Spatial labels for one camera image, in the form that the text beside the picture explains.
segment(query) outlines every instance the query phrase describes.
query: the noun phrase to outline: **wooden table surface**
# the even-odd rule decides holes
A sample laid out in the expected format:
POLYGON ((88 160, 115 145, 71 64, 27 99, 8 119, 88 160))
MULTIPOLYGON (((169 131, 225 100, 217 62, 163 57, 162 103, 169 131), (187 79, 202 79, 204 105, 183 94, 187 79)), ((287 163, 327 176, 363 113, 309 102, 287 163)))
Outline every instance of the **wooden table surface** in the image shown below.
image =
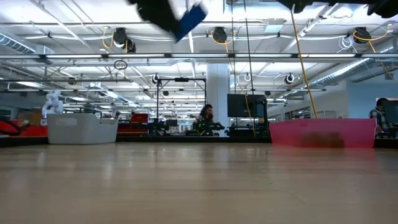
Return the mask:
POLYGON ((398 151, 270 144, 0 149, 0 223, 398 223, 398 151))

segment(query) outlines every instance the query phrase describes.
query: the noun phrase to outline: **white bin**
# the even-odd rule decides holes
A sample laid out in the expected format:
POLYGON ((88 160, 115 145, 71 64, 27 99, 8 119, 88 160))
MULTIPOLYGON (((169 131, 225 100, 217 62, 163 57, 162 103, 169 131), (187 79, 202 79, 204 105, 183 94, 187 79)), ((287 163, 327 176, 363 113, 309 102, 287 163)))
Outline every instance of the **white bin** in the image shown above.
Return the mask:
POLYGON ((94 114, 49 114, 50 144, 104 144, 115 142, 117 119, 97 119, 94 114))

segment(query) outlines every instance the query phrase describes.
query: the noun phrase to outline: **person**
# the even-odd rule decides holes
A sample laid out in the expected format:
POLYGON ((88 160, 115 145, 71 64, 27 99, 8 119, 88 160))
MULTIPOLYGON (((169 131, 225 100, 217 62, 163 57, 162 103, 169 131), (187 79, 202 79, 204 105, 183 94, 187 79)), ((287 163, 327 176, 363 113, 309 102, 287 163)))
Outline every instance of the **person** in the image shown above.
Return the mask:
POLYGON ((214 123, 213 118, 213 106, 205 105, 200 111, 199 120, 214 123))
POLYGON ((386 112, 384 112, 384 102, 388 101, 386 98, 380 98, 376 102, 376 108, 371 110, 369 118, 375 118, 377 120, 377 133, 385 132, 390 128, 390 124, 386 118, 386 112))

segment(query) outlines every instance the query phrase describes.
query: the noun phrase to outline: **white pillar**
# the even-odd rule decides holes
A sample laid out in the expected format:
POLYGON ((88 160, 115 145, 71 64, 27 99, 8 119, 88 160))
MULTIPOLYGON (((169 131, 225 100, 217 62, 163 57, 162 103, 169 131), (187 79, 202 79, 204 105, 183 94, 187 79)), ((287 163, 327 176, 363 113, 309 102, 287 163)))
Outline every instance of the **white pillar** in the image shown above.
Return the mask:
MULTIPOLYGON (((220 122, 224 127, 229 126, 229 75, 227 63, 207 65, 207 103, 213 106, 214 121, 220 122)), ((224 131, 220 131, 220 136, 224 136, 224 131)))

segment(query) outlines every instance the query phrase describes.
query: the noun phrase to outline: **blue wall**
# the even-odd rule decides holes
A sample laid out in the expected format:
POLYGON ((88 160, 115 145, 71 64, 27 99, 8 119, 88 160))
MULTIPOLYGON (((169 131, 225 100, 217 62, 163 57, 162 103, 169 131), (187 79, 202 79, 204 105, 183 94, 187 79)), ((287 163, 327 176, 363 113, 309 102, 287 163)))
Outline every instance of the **blue wall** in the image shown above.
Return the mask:
POLYGON ((398 83, 347 83, 347 91, 349 117, 368 118, 376 98, 398 98, 398 83))

